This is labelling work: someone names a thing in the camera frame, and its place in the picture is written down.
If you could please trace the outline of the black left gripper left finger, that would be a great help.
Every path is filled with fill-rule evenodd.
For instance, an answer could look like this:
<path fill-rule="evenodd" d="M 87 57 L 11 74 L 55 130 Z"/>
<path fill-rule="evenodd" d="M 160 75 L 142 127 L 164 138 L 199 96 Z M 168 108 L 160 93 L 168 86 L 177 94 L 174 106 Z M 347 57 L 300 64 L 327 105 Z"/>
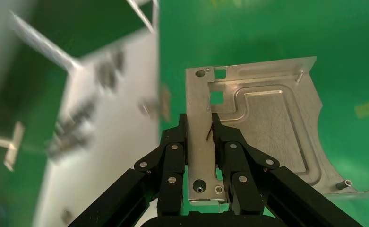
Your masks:
<path fill-rule="evenodd" d="M 157 200 L 157 217 L 145 227 L 169 226 L 182 215 L 183 174 L 186 164 L 187 116 L 162 133 L 160 144 L 139 159 L 75 220 L 71 227 L 133 227 Z"/>

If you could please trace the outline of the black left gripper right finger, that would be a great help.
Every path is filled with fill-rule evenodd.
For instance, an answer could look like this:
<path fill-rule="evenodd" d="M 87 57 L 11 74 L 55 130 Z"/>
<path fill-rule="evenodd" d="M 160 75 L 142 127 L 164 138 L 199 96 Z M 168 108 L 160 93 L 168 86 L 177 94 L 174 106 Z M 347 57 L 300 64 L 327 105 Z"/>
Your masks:
<path fill-rule="evenodd" d="M 359 223 L 212 113 L 216 161 L 229 209 L 251 226 L 357 227 Z"/>

